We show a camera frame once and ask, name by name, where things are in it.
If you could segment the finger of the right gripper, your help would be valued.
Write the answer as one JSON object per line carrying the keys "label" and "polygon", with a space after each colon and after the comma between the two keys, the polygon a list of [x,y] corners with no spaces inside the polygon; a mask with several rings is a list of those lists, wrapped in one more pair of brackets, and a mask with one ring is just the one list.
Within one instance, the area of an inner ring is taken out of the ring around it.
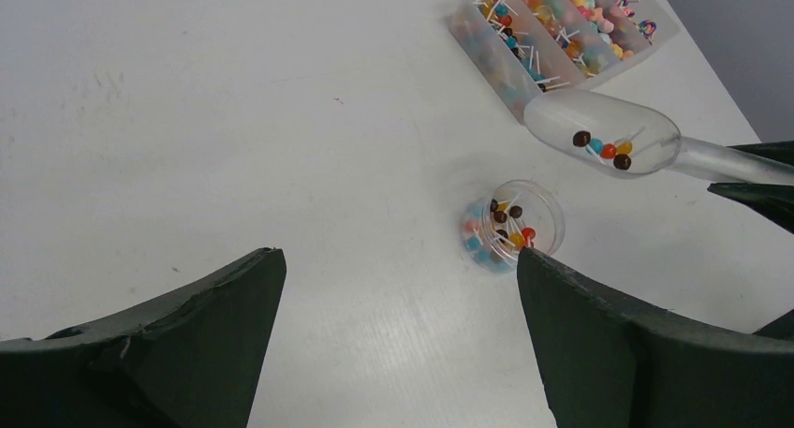
{"label": "finger of the right gripper", "polygon": [[714,183],[708,191],[746,206],[793,233],[793,186],[782,184]]}
{"label": "finger of the right gripper", "polygon": [[764,142],[729,146],[731,154],[728,156],[730,163],[756,164],[780,163],[793,166],[793,141]]}

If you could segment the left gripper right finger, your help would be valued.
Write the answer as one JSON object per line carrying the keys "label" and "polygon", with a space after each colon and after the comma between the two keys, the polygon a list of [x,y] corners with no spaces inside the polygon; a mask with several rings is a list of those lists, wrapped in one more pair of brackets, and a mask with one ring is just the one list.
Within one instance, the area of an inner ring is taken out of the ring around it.
{"label": "left gripper right finger", "polygon": [[793,316],[752,333],[683,317],[536,250],[517,268],[560,427],[789,427]]}

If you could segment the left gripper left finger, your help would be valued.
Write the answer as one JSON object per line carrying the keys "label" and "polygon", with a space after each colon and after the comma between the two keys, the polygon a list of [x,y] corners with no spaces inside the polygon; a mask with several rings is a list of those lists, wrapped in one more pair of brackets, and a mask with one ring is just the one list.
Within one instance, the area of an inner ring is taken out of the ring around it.
{"label": "left gripper left finger", "polygon": [[1,345],[5,427],[244,427],[287,278],[259,248],[118,313]]}

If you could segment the clear plastic round jar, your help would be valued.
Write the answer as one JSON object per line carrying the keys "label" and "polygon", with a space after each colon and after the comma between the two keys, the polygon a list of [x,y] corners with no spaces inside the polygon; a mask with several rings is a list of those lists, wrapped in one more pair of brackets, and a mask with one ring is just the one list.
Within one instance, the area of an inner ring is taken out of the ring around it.
{"label": "clear plastic round jar", "polygon": [[554,254],[565,233],[563,210],[552,193],[525,180],[501,184],[472,202],[460,223],[464,252],[496,274],[514,271],[523,250]]}

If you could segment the clear plastic scoop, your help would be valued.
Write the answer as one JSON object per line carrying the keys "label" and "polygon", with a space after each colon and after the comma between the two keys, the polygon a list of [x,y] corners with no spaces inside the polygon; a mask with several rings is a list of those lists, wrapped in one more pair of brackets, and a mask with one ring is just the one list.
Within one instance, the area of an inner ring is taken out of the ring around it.
{"label": "clear plastic scoop", "polygon": [[[662,112],[588,90],[562,88],[537,96],[524,108],[523,120],[545,145],[614,178],[674,170],[711,182],[793,184],[793,167],[775,162],[730,163],[729,147],[684,136]],[[572,137],[581,130],[605,142],[633,137],[631,169],[599,164],[574,147]]]}

